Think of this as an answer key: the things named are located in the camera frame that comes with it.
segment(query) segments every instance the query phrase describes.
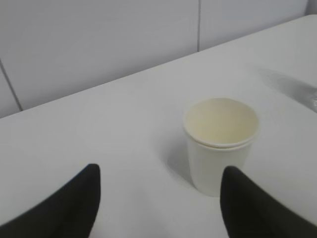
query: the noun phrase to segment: white paper cup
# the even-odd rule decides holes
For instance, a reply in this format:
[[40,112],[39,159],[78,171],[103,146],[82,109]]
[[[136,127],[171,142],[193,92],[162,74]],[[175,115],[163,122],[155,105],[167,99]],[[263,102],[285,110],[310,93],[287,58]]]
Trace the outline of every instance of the white paper cup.
[[189,108],[184,129],[190,173],[199,191],[220,195],[224,168],[242,168],[258,127],[254,110],[232,99],[208,99]]

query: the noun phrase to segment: table surface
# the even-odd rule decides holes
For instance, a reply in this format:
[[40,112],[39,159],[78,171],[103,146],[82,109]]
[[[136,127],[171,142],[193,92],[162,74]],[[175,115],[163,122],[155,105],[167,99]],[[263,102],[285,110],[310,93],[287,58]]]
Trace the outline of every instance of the table surface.
[[316,27],[306,16],[1,119],[0,224],[98,163],[92,238],[227,237],[219,199],[192,186],[181,125],[209,97],[258,112],[246,174],[317,224],[317,114],[259,73],[317,85]]

